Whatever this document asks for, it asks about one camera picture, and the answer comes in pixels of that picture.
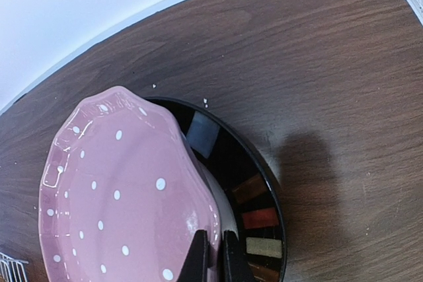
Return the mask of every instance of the pink plate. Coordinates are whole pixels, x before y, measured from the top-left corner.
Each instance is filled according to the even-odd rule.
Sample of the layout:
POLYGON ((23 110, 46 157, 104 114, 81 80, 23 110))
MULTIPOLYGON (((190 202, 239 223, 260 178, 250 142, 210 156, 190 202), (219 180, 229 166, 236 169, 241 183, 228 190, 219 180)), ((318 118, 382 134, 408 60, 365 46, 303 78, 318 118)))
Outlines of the pink plate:
POLYGON ((123 87, 84 99, 58 131, 39 211, 51 282, 176 281, 198 229, 217 281, 207 181, 172 114, 123 87))

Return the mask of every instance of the wire rack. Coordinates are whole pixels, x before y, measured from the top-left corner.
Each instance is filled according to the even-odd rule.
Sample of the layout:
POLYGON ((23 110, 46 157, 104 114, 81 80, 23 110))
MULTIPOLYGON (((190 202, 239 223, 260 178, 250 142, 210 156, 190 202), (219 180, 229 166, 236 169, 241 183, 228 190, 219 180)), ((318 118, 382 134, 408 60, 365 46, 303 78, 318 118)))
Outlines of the wire rack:
POLYGON ((3 278, 6 282, 28 282, 24 267, 27 263, 0 252, 0 281, 3 278))

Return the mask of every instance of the wooden table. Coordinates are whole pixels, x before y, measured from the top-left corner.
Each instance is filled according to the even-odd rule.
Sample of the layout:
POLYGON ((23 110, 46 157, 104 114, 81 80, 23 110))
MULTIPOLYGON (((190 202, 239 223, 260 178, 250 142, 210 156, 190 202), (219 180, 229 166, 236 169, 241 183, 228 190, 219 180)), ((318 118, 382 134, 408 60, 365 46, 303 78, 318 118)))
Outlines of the wooden table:
POLYGON ((263 153, 286 281, 423 279, 423 28, 405 0, 189 0, 29 92, 0 117, 0 249, 30 260, 31 281, 47 281, 35 208, 50 143, 114 85, 207 98, 263 153))

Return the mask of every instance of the black dinner plate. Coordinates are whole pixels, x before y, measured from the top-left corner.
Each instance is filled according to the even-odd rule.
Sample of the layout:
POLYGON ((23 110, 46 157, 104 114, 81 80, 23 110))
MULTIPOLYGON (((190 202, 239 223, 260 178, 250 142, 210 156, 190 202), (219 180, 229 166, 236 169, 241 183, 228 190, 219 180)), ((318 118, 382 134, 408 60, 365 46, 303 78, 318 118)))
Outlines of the black dinner plate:
POLYGON ((172 98, 147 99, 173 114, 196 158, 222 187, 256 280, 281 282, 287 257, 284 222, 276 191, 258 152, 202 108, 172 98))

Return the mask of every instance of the white polka dot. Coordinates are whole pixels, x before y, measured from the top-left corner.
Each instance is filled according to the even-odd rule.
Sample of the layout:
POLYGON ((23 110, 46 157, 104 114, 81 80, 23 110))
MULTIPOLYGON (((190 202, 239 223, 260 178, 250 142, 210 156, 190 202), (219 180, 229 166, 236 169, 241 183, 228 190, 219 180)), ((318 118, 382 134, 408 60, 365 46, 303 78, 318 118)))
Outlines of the white polka dot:
POLYGON ((122 253, 123 253, 125 256, 129 256, 129 254, 130 254, 130 249, 128 248, 128 246, 123 246, 123 247, 122 247, 122 253))
POLYGON ((173 272, 169 269, 164 269, 163 270, 163 277, 167 281, 172 281, 173 280, 173 272))
POLYGON ((114 191, 113 197, 116 201, 118 201, 120 199, 120 191, 119 190, 114 191))
POLYGON ((116 140, 121 140, 122 138, 122 130, 118 130, 118 132, 116 132, 116 140))
POLYGON ((156 188, 159 191, 163 191, 166 187, 166 180, 164 178, 158 178, 156 181, 156 188))
POLYGON ((144 116, 147 116, 147 113, 145 112, 145 110, 142 107, 138 107, 138 109, 144 116))

